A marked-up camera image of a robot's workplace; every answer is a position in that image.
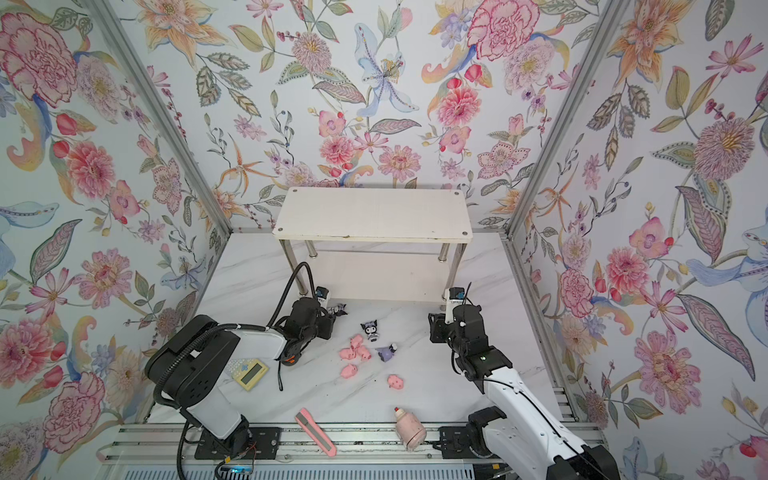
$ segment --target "black cable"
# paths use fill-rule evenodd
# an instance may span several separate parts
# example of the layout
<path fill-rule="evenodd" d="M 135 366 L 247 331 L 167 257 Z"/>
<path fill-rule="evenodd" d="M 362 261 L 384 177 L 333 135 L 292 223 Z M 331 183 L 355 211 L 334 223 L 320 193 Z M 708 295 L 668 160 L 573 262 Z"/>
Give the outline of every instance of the black cable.
<path fill-rule="evenodd" d="M 187 421 L 184 423 L 184 428 L 181 430 L 181 438 L 179 438 L 179 448 L 176 451 L 176 475 L 179 475 L 179 480 L 187 480 L 184 476 L 184 470 L 181 469 L 181 451 L 184 449 L 184 440 L 187 439 L 187 430 L 190 428 L 190 423 Z"/>
<path fill-rule="evenodd" d="M 272 328 L 273 323 L 275 323 L 275 319 L 280 314 L 280 309 L 283 308 L 283 303 L 286 301 L 286 298 L 288 297 L 288 291 L 290 290 L 290 287 L 293 285 L 293 281 L 296 279 L 297 276 L 299 276 L 299 272 L 301 271 L 301 267 L 306 268 L 306 275 L 310 278 L 310 288 L 312 289 L 312 298 L 317 300 L 317 292 L 315 291 L 315 280 L 312 278 L 312 270 L 310 270 L 310 265 L 307 262 L 302 262 L 296 265 L 296 268 L 293 269 L 293 272 L 290 274 L 290 279 L 288 279 L 288 284 L 286 285 L 285 290 L 283 290 L 283 296 L 280 297 L 280 301 L 277 303 L 277 308 L 275 309 L 275 313 L 272 314 L 272 318 L 267 323 L 268 328 Z"/>
<path fill-rule="evenodd" d="M 507 387 L 511 388 L 511 389 L 513 390 L 513 392 L 514 392 L 514 390 L 515 390 L 515 387 L 513 387 L 513 386 L 509 385 L 508 383 L 499 382 L 498 380 L 491 380 L 491 379 L 483 379 L 483 380 L 484 380 L 484 381 L 486 381 L 486 382 L 493 382 L 493 383 L 498 383 L 499 385 L 507 386 Z M 605 478 L 605 480 L 611 480 L 610 478 L 608 478 L 608 476 L 607 476 L 607 475 L 605 475 L 605 474 L 603 473 L 603 471 L 602 471 L 602 470 L 600 470 L 600 469 L 599 469 L 599 468 L 598 468 L 596 465 L 594 465 L 592 462 L 590 462 L 590 461 L 587 459 L 587 457 L 585 457 L 585 456 L 583 456 L 581 453 L 577 452 L 577 451 L 576 451 L 576 449 L 574 449 L 574 448 L 571 446 L 571 444 L 570 444 L 570 443 L 568 443 L 568 440 L 567 440 L 567 439 L 566 439 L 566 438 L 565 438 L 563 435 L 560 435 L 560 432 L 558 432 L 558 430 L 557 430 L 557 429 L 554 427 L 554 425 L 552 425 L 552 424 L 551 424 L 551 422 L 549 421 L 549 419 L 547 418 L 547 416 L 546 416 L 546 415 L 545 415 L 545 414 L 544 414 L 544 413 L 541 411 L 541 409 L 540 409 L 540 408 L 538 408 L 538 406 L 537 406 L 537 405 L 534 403 L 534 401 L 533 401 L 533 400 L 531 400 L 531 399 L 530 399 L 530 398 L 529 398 L 527 395 L 525 395 L 525 393 L 523 393 L 523 392 L 516 392 L 516 393 L 518 393 L 519 395 L 522 395 L 522 396 L 523 396 L 523 398 L 525 398 L 526 400 L 528 400 L 528 403 L 530 403 L 531 405 L 533 405 L 533 408 L 535 408 L 535 409 L 536 409 L 536 411 L 538 412 L 538 414 L 539 414 L 539 415 L 541 415 L 541 417 L 544 419 L 544 421 L 545 421 L 545 422 L 547 422 L 547 424 L 550 426 L 550 428 L 552 429 L 552 431 L 554 432 L 554 434 L 555 434 L 555 435 L 557 435 L 558 437 L 560 437 L 561 439 L 563 439 L 563 443 L 565 444 L 565 446 L 567 446 L 568 448 L 570 448 L 570 449 L 571 449 L 571 451 L 572 451 L 573 453 L 575 453 L 576 455 L 578 455 L 578 456 L 579 456 L 579 458 L 581 458 L 581 460 L 582 460 L 584 463 L 586 463 L 587 465 L 591 466 L 593 470 L 595 470 L 597 473 L 599 473 L 600 475 L 602 475 L 602 476 L 603 476 L 603 478 Z"/>

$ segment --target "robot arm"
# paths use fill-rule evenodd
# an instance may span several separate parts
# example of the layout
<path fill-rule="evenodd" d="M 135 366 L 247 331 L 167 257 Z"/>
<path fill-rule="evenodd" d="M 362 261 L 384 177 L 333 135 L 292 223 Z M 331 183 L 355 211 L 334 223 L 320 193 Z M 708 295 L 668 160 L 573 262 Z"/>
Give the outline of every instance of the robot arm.
<path fill-rule="evenodd" d="M 496 454 L 525 480 L 618 480 L 603 446 L 590 448 L 538 401 L 500 350 L 488 344 L 480 306 L 463 288 L 447 292 L 446 314 L 430 315 L 430 339 L 447 343 L 452 361 L 495 406 L 469 416 L 472 451 Z"/>

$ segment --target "black mounting plate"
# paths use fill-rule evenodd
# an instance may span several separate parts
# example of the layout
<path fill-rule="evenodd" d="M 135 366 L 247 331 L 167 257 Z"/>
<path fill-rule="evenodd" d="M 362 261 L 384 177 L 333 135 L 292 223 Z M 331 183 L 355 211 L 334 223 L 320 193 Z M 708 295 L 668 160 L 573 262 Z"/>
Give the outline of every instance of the black mounting plate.
<path fill-rule="evenodd" d="M 256 460 L 274 460 L 277 456 L 277 449 L 280 447 L 280 428 L 279 427 L 249 427 L 251 435 L 256 440 Z M 218 452 L 214 446 L 214 436 L 203 429 L 200 436 L 200 444 L 194 452 L 195 460 L 223 460 L 226 452 Z M 251 460 L 253 453 L 248 452 L 243 460 Z"/>
<path fill-rule="evenodd" d="M 478 458 L 469 448 L 472 443 L 469 440 L 467 427 L 440 427 L 439 431 L 439 446 L 443 458 Z M 498 456 L 493 455 L 489 458 L 498 458 Z"/>

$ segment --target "white tabletop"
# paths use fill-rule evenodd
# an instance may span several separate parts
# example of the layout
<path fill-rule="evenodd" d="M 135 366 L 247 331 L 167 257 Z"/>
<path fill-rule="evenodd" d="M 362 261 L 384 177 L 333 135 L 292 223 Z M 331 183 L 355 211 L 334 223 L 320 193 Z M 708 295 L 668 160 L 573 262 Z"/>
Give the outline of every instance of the white tabletop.
<path fill-rule="evenodd" d="M 292 187 L 273 235 L 280 240 L 469 243 L 456 190 Z"/>

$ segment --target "orange flower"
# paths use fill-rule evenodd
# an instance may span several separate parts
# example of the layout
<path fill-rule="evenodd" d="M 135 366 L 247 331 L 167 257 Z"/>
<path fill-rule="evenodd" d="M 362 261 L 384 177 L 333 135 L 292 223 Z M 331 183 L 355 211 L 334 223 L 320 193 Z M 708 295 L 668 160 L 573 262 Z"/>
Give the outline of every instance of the orange flower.
<path fill-rule="evenodd" d="M 197 44 L 232 45 L 215 28 L 205 25 L 216 11 L 198 0 L 135 0 L 142 8 L 137 17 L 146 28 L 147 46 L 154 50 L 170 42 L 195 67 Z"/>
<path fill-rule="evenodd" d="M 633 70 L 657 88 L 661 86 L 662 51 L 683 43 L 677 33 L 677 23 L 688 13 L 693 2 L 689 0 L 637 0 L 634 18 L 622 27 L 608 52 L 609 57 L 621 57 L 619 78 L 621 84 Z"/>

